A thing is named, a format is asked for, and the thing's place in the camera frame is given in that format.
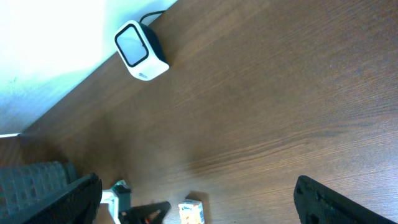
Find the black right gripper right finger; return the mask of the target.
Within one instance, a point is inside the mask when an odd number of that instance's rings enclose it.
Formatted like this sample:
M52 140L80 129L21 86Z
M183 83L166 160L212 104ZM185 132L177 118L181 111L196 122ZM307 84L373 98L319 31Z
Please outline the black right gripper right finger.
M301 223L387 223L387 219L306 175L298 177L294 204Z

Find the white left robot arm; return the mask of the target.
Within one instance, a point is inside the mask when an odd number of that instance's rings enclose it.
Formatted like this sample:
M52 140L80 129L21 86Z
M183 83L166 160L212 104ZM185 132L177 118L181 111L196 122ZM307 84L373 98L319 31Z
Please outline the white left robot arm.
M108 205L108 212L117 224L163 224L171 208L168 201L132 207L131 193L126 181L119 180L102 191L100 204Z

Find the orange tissue pack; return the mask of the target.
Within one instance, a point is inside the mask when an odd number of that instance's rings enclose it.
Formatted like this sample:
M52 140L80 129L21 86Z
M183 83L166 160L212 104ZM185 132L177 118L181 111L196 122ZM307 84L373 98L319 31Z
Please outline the orange tissue pack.
M201 201L186 199L178 205L178 208L181 224L205 224Z

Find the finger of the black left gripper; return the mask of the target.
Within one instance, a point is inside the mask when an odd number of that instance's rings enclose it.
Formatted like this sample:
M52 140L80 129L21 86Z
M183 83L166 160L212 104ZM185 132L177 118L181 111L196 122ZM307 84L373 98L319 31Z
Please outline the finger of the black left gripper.
M121 224L163 224L171 205L168 201L132 207L119 213Z

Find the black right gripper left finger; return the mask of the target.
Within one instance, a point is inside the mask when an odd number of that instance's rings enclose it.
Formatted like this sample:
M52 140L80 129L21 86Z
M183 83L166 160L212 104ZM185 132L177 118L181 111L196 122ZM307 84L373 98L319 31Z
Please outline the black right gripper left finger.
M1 223L93 223L100 206L101 196L102 181L92 173L28 208L3 218Z

